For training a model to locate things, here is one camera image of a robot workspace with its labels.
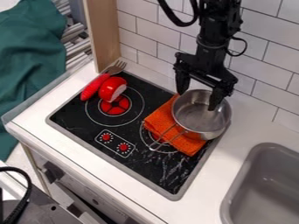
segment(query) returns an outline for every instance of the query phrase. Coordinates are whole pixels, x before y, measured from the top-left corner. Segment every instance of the orange cloth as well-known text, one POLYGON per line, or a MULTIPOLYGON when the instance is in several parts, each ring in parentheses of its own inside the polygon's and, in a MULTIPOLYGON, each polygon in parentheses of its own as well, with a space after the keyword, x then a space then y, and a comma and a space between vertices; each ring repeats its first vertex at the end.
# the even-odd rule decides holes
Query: orange cloth
MULTIPOLYGON (((177 99, 178 95, 173 96, 163 106, 158 108, 154 113, 144 119, 144 128, 157 136, 161 136, 168 128, 175 124, 175 120, 171 114, 172 103, 177 99)), ((163 136, 165 142, 170 141, 174 136, 178 135, 182 130, 180 126, 176 126, 163 136)), ((190 139, 184 135, 178 137, 172 143, 178 151, 183 152, 187 156, 194 156, 206 143, 203 140, 190 139)))

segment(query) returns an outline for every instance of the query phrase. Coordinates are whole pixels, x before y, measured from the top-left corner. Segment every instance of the black stovetop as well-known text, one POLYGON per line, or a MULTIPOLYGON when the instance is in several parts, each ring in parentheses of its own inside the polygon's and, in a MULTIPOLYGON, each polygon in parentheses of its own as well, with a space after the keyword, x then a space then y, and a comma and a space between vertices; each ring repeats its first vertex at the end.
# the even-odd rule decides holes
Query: black stovetop
POLYGON ((173 94, 127 73, 118 76, 129 87, 117 102, 111 105, 98 96, 82 102, 78 94, 54 112, 48 122, 128 175, 173 199, 171 195, 186 190, 184 183, 194 176, 191 173, 211 142, 193 157, 169 145, 159 151, 150 150, 155 137, 143 128, 143 119, 173 94))

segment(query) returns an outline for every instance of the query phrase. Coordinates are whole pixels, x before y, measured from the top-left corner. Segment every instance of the metal fork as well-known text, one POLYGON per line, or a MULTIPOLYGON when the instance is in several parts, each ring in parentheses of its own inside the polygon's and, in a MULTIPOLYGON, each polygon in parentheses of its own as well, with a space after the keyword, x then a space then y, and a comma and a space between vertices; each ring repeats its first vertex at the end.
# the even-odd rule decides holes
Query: metal fork
POLYGON ((117 60, 113 66, 110 66, 106 71, 105 74, 119 74, 125 69, 127 63, 121 60, 117 60))

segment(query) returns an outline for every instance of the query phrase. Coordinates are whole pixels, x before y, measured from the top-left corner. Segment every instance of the wooden board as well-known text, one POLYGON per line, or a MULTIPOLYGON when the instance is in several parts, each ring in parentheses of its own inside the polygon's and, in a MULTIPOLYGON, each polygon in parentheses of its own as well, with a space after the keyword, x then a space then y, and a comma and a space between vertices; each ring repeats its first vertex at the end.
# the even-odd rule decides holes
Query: wooden board
POLYGON ((116 0, 83 0, 83 2, 95 69, 99 73, 121 57, 116 0))

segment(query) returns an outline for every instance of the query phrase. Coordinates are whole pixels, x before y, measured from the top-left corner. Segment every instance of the stainless steel sink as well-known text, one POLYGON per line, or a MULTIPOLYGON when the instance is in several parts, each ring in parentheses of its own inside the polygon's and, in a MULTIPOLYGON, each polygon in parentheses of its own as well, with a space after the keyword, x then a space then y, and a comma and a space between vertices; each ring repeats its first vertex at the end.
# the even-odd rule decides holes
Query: stainless steel sink
POLYGON ((254 147, 220 215, 224 224, 298 224, 299 154, 274 143, 254 147))

